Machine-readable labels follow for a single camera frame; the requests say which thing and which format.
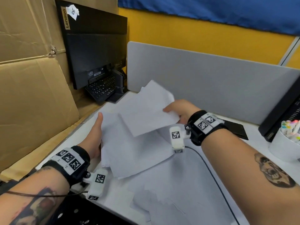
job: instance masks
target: blue curtain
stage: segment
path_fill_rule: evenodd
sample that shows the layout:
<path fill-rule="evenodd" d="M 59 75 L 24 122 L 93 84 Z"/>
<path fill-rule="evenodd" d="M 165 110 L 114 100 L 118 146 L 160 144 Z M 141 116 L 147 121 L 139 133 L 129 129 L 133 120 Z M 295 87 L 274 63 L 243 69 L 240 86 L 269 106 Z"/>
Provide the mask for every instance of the blue curtain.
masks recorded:
<path fill-rule="evenodd" d="M 118 4 L 300 36 L 300 0 L 118 0 Z"/>

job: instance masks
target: hand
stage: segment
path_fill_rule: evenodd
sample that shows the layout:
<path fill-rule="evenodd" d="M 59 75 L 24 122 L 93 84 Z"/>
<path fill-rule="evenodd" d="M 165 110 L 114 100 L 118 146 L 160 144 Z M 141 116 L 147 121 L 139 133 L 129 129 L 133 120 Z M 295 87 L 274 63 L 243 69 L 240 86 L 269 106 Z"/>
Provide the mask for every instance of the hand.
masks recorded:
<path fill-rule="evenodd" d="M 90 155 L 90 158 L 96 158 L 100 155 L 100 144 L 101 144 L 101 138 L 102 138 L 102 130 L 101 125 L 103 121 L 103 114 L 98 113 L 97 120 L 95 121 L 95 124 L 93 125 L 91 131 L 86 136 L 86 138 L 78 144 L 78 146 L 82 147 L 84 150 L 88 152 Z"/>
<path fill-rule="evenodd" d="M 175 100 L 163 109 L 164 112 L 176 112 L 180 116 L 180 120 L 178 121 L 178 123 L 184 125 L 187 124 L 189 118 L 199 110 L 201 109 L 187 100 Z"/>

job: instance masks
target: wristband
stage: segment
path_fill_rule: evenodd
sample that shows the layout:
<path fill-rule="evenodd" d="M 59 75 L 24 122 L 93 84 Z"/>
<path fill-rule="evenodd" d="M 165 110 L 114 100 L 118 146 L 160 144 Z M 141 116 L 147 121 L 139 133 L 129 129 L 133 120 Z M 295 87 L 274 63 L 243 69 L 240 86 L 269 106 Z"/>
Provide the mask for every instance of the wristband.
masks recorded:
<path fill-rule="evenodd" d="M 224 121 L 216 116 L 200 110 L 194 113 L 188 120 L 187 125 L 191 131 L 193 144 L 201 146 L 203 140 L 218 129 L 227 129 Z"/>
<path fill-rule="evenodd" d="M 68 181 L 70 187 L 82 181 L 90 165 L 90 156 L 80 146 L 65 148 L 52 156 L 42 167 L 51 166 L 59 171 Z"/>

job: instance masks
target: monitor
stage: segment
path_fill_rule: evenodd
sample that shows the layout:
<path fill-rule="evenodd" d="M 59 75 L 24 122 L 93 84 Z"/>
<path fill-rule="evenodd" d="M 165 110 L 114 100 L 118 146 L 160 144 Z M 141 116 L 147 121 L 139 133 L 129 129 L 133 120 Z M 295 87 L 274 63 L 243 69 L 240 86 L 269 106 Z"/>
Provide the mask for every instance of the monitor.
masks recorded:
<path fill-rule="evenodd" d="M 74 89 L 126 66 L 127 18 L 55 0 Z"/>

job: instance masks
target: tattoo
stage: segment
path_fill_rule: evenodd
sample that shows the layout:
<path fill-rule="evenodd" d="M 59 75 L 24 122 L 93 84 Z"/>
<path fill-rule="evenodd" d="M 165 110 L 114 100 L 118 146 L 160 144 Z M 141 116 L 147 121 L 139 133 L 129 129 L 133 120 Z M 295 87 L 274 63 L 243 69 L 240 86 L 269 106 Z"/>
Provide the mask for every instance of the tattoo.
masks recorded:
<path fill-rule="evenodd" d="M 42 167 L 41 169 L 39 169 L 39 170 L 37 170 L 36 172 L 35 172 L 35 174 L 38 174 L 38 173 L 40 173 L 40 172 L 42 172 L 42 171 L 44 171 L 44 170 L 51 170 L 53 167 L 51 167 L 51 166 L 44 166 L 44 167 Z"/>
<path fill-rule="evenodd" d="M 38 194 L 55 195 L 55 191 L 50 188 L 44 188 Z M 51 213 L 56 203 L 57 198 L 55 197 L 34 197 L 10 225 L 39 225 Z"/>
<path fill-rule="evenodd" d="M 282 188 L 292 188 L 296 185 L 296 182 L 287 173 L 267 157 L 260 153 L 256 153 L 254 156 L 255 161 L 260 166 L 260 170 L 273 185 Z"/>

